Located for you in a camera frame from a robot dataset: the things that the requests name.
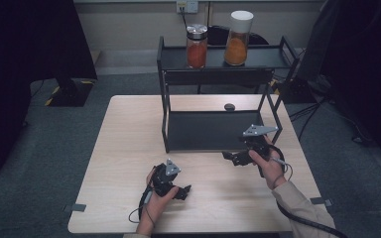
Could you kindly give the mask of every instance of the wall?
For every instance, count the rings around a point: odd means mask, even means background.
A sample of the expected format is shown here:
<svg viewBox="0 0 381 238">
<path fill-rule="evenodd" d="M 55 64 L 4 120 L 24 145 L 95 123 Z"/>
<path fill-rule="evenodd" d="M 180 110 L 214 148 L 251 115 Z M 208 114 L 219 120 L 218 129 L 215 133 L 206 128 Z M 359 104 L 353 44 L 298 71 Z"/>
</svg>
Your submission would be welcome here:
<svg viewBox="0 0 381 238">
<path fill-rule="evenodd" d="M 254 14 L 252 32 L 270 44 L 287 35 L 295 48 L 307 45 L 323 1 L 199 2 L 188 24 L 228 26 L 230 13 Z M 95 51 L 156 50 L 160 36 L 167 46 L 185 45 L 185 25 L 176 2 L 75 3 L 89 47 Z"/>
</svg>

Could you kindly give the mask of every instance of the jar lid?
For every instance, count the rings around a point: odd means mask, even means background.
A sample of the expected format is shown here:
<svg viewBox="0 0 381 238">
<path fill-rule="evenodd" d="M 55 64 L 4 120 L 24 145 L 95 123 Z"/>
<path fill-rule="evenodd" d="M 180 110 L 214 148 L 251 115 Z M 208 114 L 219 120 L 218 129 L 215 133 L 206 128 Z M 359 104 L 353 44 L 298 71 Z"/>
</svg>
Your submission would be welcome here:
<svg viewBox="0 0 381 238">
<path fill-rule="evenodd" d="M 252 27 L 253 14 L 247 11 L 231 13 L 231 30 L 236 33 L 249 33 Z"/>
<path fill-rule="evenodd" d="M 187 26 L 187 37 L 191 40 L 203 40 L 208 35 L 208 28 L 204 25 L 194 24 Z"/>
</svg>

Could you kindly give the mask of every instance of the hand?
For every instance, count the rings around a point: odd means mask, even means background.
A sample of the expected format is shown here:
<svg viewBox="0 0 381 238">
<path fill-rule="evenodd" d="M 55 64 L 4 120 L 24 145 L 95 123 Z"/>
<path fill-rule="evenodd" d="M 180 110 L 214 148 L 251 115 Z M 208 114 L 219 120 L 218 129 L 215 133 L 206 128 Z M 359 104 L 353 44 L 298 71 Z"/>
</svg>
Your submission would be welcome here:
<svg viewBox="0 0 381 238">
<path fill-rule="evenodd" d="M 150 182 L 153 173 L 154 169 L 152 169 L 147 175 L 146 185 Z M 154 224 L 157 223 L 158 219 L 166 209 L 167 204 L 173 199 L 173 197 L 175 197 L 178 191 L 179 188 L 177 186 L 172 187 L 172 189 L 170 189 L 165 196 L 158 196 L 156 192 L 153 191 L 150 201 L 145 204 L 142 209 L 141 221 L 139 222 L 136 230 L 137 234 L 151 236 L 153 233 Z"/>
<path fill-rule="evenodd" d="M 268 142 L 268 144 L 272 145 L 268 137 L 265 136 L 265 140 Z M 287 181 L 286 178 L 284 178 L 284 173 L 279 163 L 275 162 L 274 160 L 269 160 L 267 162 L 253 150 L 249 151 L 249 156 L 256 163 L 254 165 L 258 165 L 262 168 L 265 180 L 267 181 L 267 186 L 270 189 L 273 190 L 277 186 Z M 280 155 L 274 150 L 270 151 L 270 157 L 280 159 Z"/>
</svg>

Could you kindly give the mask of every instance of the table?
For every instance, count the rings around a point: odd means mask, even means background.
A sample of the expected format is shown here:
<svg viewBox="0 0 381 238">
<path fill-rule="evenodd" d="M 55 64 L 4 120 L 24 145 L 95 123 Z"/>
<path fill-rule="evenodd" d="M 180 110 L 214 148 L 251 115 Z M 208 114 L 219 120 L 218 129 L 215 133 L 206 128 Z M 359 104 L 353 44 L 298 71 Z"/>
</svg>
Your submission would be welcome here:
<svg viewBox="0 0 381 238">
<path fill-rule="evenodd" d="M 232 102 L 236 109 L 252 109 L 257 108 L 261 96 L 172 95 L 172 107 L 186 111 L 223 110 L 225 103 Z M 275 126 L 269 107 L 262 107 L 261 113 L 266 126 Z M 278 113 L 284 129 L 276 146 L 294 168 L 292 181 L 306 197 L 318 197 L 318 187 L 284 106 Z M 172 200 L 156 233 L 291 230 L 257 167 L 234 167 L 218 152 L 166 154 L 162 118 L 160 95 L 111 99 L 76 200 L 86 208 L 72 212 L 70 232 L 134 232 L 137 224 L 129 222 L 128 216 L 138 206 L 145 177 L 167 158 L 182 169 L 174 184 L 191 184 L 192 188 L 185 201 Z M 138 220 L 137 213 L 131 218 Z"/>
</svg>

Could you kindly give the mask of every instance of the black metal rack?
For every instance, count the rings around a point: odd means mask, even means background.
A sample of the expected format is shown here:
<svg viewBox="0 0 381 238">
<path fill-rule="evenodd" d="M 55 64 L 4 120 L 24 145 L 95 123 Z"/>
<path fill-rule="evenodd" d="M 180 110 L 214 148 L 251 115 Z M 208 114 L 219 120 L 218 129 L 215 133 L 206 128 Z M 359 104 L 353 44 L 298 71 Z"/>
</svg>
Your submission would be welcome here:
<svg viewBox="0 0 381 238">
<path fill-rule="evenodd" d="M 239 142 L 237 137 L 251 124 L 263 124 L 260 110 L 265 98 L 279 128 L 272 142 L 277 141 L 283 130 L 277 109 L 299 63 L 299 56 L 286 37 L 282 37 L 277 46 L 249 46 L 247 60 L 240 66 L 224 62 L 224 51 L 224 46 L 208 47 L 205 67 L 190 68 L 187 66 L 186 48 L 166 47 L 164 38 L 160 37 L 157 66 L 164 112 L 162 133 L 167 153 L 244 149 L 244 143 Z M 284 82 L 284 90 L 274 104 L 268 89 L 276 68 L 287 68 L 289 73 Z M 172 110 L 170 86 L 201 84 L 265 85 L 265 89 L 258 108 L 254 110 Z"/>
</svg>

